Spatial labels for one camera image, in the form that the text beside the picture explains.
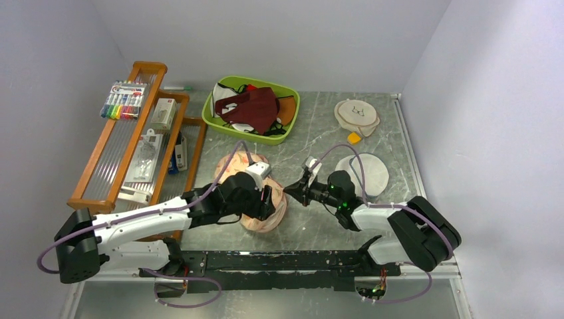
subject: gray marble table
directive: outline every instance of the gray marble table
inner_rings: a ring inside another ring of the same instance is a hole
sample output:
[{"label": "gray marble table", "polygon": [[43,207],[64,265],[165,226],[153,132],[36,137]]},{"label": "gray marble table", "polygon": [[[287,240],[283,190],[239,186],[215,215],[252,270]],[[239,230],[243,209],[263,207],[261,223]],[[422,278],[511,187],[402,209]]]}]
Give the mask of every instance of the gray marble table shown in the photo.
[{"label": "gray marble table", "polygon": [[[197,116],[209,92],[190,92],[187,114]],[[372,136],[355,145],[357,151],[378,156],[390,172],[388,187],[378,197],[379,203],[401,202],[417,195],[416,180],[398,112],[389,94],[301,92],[297,120],[288,138],[278,146],[248,142],[253,153],[265,156],[273,167],[272,177],[289,185],[301,176],[301,164],[309,155],[319,158],[335,144],[347,142],[350,133],[342,129],[333,109],[342,100],[358,99],[372,104],[379,113],[380,124]],[[196,187],[213,180],[218,161],[234,147],[237,138],[208,128],[196,176]],[[319,181],[326,182],[337,162],[351,155],[347,148],[337,148],[323,161]],[[318,203],[303,207],[288,197],[286,216],[269,233],[245,230],[241,225],[210,225],[184,232],[185,250],[328,250],[358,249],[376,234],[343,229],[337,220]]]}]

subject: pack of colored markers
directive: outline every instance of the pack of colored markers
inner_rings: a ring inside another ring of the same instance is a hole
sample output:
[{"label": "pack of colored markers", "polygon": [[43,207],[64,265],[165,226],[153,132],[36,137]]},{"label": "pack of colored markers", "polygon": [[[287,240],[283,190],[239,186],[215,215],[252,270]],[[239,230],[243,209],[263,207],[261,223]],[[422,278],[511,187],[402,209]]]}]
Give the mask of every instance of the pack of colored markers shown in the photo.
[{"label": "pack of colored markers", "polygon": [[147,89],[146,83],[116,81],[100,111],[100,116],[112,120],[137,120],[143,105],[145,89]]}]

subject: green plastic bin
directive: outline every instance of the green plastic bin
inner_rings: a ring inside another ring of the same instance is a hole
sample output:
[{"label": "green plastic bin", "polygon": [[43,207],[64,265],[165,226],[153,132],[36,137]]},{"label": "green plastic bin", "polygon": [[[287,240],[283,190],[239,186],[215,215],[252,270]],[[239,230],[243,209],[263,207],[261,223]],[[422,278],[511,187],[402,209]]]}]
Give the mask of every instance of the green plastic bin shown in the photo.
[{"label": "green plastic bin", "polygon": [[209,125],[211,128],[213,128],[214,130],[230,135],[230,136],[235,136],[236,138],[242,138],[244,140],[247,141],[251,141],[251,142],[257,142],[257,143],[262,143],[262,144],[268,144],[268,145],[278,145],[280,143],[282,143],[286,137],[288,136],[288,134],[290,134],[292,127],[294,126],[294,123],[296,122],[296,118],[298,116],[298,111],[299,111],[299,103],[300,103],[300,98],[299,98],[299,94],[298,92],[296,92],[295,90],[291,89],[291,88],[287,88],[286,86],[281,86],[279,84],[274,84],[274,83],[270,83],[270,82],[264,82],[261,80],[257,80],[254,78],[246,78],[244,76],[236,76],[236,75],[231,75],[231,76],[226,76],[225,78],[219,80],[220,84],[223,84],[225,86],[228,86],[230,88],[234,88],[234,89],[238,89],[241,85],[243,84],[252,84],[258,88],[263,88],[263,87],[270,87],[272,88],[272,91],[274,91],[274,94],[277,97],[284,97],[284,96],[290,96],[293,95],[294,99],[296,100],[296,114],[294,115],[294,118],[292,119],[292,122],[290,122],[290,124],[283,126],[284,130],[286,130],[286,133],[283,135],[274,135],[274,136],[260,136],[257,134],[251,134],[251,133],[247,133],[247,132],[240,132],[237,130],[234,130],[233,128],[227,127],[227,126],[223,126],[225,125],[225,122],[221,119],[221,118],[214,118],[212,116],[212,111],[210,110],[210,108],[212,108],[212,93],[210,92],[210,95],[208,95],[208,99],[206,100],[206,104],[204,105],[204,109],[202,110],[202,118],[204,119],[204,122]]}]

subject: dark red bag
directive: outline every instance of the dark red bag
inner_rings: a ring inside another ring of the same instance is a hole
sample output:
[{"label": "dark red bag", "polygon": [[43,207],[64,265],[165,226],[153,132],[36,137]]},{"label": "dark red bag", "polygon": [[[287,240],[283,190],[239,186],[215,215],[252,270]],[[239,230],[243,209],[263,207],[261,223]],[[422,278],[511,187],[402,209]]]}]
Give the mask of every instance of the dark red bag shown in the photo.
[{"label": "dark red bag", "polygon": [[[237,106],[222,114],[226,106],[233,103]],[[278,105],[271,88],[258,88],[216,101],[215,112],[227,123],[249,124],[263,135],[276,122]]]}]

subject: white wall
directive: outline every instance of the white wall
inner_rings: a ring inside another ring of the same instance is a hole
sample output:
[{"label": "white wall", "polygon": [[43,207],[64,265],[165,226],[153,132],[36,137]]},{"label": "white wall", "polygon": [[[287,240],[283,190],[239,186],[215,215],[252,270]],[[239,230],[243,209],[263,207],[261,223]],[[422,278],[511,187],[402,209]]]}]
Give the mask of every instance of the white wall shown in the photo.
[{"label": "white wall", "polygon": [[403,91],[476,318],[564,316],[564,4],[453,0]]},{"label": "white wall", "polygon": [[131,63],[168,84],[229,74],[298,90],[400,92],[450,0],[92,0]]},{"label": "white wall", "polygon": [[69,288],[35,258],[72,212],[100,103],[127,68],[87,0],[2,1],[0,30],[0,309],[58,318]]}]

